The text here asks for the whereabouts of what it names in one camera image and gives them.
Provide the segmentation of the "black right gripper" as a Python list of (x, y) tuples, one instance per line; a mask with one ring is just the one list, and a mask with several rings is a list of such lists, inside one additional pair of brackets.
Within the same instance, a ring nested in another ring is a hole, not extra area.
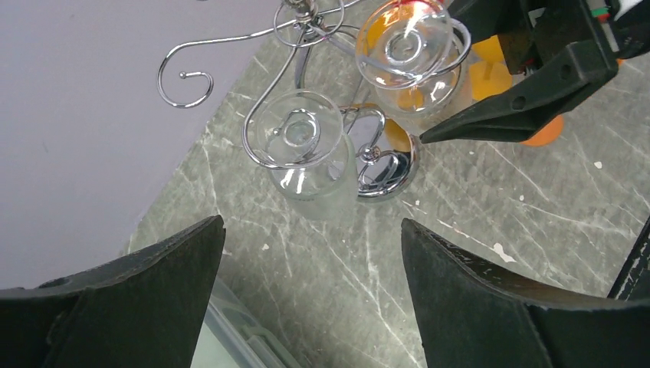
[[(474, 46), (496, 37), (508, 70), (539, 69), (419, 136), (422, 143), (519, 143), (578, 107), (619, 71), (616, 60), (649, 52), (647, 1), (452, 1)], [(593, 40), (602, 26), (610, 43)]]

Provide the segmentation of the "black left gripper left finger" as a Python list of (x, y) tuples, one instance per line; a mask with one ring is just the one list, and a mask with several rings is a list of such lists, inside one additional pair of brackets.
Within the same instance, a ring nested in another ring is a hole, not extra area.
[(219, 215), (35, 288), (1, 292), (3, 367), (188, 367), (225, 246)]

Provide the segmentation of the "clear ribbed wine glass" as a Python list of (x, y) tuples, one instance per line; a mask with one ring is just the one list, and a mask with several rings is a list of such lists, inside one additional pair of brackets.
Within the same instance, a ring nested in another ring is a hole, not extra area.
[(299, 89), (273, 98), (253, 118), (248, 138), (253, 153), (271, 164), (271, 182), (304, 218), (336, 221), (350, 212), (355, 154), (329, 97)]
[(419, 136), (471, 102), (467, 28), (440, 1), (388, 1), (365, 21), (356, 65), (375, 100)]

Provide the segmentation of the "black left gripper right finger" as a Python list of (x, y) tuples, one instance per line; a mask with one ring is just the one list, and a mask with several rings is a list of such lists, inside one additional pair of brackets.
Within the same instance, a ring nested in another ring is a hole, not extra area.
[(430, 367), (647, 367), (649, 301), (554, 287), (411, 220), (402, 260)]

